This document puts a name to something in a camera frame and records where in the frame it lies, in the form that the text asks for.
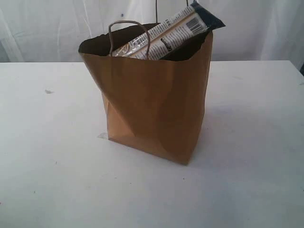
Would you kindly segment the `blue white spaghetti packet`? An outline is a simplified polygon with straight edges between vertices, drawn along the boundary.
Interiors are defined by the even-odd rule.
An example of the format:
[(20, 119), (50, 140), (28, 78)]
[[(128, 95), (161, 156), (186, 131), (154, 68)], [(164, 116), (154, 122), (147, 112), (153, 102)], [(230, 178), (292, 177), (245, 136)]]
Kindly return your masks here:
[(130, 21), (130, 23), (140, 26), (144, 33), (114, 50), (111, 26), (109, 26), (111, 45), (109, 56), (160, 60), (179, 49), (187, 40), (226, 26), (196, 1), (151, 29), (144, 28), (136, 21)]

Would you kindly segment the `large brown paper shopping bag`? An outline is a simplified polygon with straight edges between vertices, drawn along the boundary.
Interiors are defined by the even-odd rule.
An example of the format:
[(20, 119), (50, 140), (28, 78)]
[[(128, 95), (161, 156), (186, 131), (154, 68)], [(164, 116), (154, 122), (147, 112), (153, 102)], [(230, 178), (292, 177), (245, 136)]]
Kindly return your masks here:
[(162, 60), (111, 53), (153, 27), (102, 34), (83, 41), (78, 52), (102, 93), (109, 140), (187, 164), (205, 113), (213, 33), (190, 38)]

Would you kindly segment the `clear tape piece on table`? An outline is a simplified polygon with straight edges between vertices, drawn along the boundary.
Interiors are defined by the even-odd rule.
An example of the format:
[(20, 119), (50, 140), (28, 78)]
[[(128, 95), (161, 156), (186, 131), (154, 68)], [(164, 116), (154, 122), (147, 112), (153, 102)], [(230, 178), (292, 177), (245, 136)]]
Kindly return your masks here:
[(101, 139), (108, 139), (108, 134), (107, 133), (101, 133), (98, 135), (98, 138), (101, 138)]

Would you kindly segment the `white backdrop curtain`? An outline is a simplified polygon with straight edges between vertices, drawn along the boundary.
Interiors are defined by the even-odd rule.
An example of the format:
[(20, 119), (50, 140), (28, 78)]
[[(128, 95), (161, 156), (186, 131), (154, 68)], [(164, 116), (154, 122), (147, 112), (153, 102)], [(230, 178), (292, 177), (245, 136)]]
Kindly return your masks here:
[[(3, 0), (1, 62), (78, 62), (83, 40), (117, 20), (162, 22), (186, 0)], [(304, 62), (301, 0), (202, 0), (225, 27), (214, 32), (212, 59)]]

